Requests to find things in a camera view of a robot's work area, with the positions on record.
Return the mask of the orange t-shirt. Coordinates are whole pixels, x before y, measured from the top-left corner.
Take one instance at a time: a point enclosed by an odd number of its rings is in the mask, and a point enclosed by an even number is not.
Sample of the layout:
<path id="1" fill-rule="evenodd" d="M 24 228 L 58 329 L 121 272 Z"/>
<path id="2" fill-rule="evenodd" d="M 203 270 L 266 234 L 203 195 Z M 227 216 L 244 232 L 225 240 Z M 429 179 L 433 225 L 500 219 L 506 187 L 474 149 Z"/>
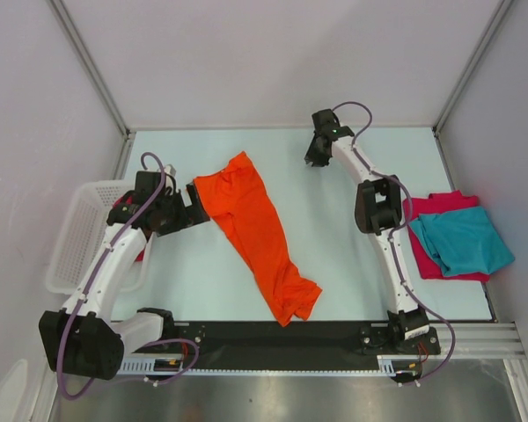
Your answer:
<path id="1" fill-rule="evenodd" d="M 292 262 L 281 220 L 250 157 L 238 153 L 222 170 L 195 178 L 194 186 L 206 214 L 252 272 L 277 323 L 308 320 L 322 288 Z"/>

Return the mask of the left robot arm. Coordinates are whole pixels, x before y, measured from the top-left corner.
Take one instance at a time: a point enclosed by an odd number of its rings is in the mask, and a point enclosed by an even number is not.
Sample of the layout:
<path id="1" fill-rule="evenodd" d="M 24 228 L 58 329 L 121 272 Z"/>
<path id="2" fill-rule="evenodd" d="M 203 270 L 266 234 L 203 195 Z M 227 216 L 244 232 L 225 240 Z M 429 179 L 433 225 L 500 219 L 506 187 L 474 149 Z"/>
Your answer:
<path id="1" fill-rule="evenodd" d="M 132 353 L 171 353 L 171 375 L 191 368 L 198 344 L 180 337 L 172 312 L 140 308 L 115 322 L 112 313 L 124 280 L 138 258 L 147 259 L 154 236 L 165 236 L 209 219 L 194 184 L 177 188 L 168 172 L 139 171 L 134 186 L 107 210 L 102 242 L 74 292 L 38 324 L 49 368 L 65 375 L 108 381 Z"/>

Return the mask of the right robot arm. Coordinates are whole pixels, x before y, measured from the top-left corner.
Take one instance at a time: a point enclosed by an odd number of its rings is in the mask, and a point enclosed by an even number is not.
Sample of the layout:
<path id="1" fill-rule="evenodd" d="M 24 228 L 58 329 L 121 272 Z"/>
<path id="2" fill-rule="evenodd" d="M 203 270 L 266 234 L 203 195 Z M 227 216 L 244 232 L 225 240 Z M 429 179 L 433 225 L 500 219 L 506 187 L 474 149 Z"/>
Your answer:
<path id="1" fill-rule="evenodd" d="M 357 146 L 357 134 L 343 126 L 332 109 L 312 115 L 313 137 L 304 160 L 312 167 L 325 167 L 338 161 L 356 184 L 354 218 L 377 253 L 389 291 L 388 341 L 399 353 L 408 353 L 429 332 L 426 309 L 415 298 L 402 242 L 401 230 L 407 218 L 399 178 L 378 170 Z"/>

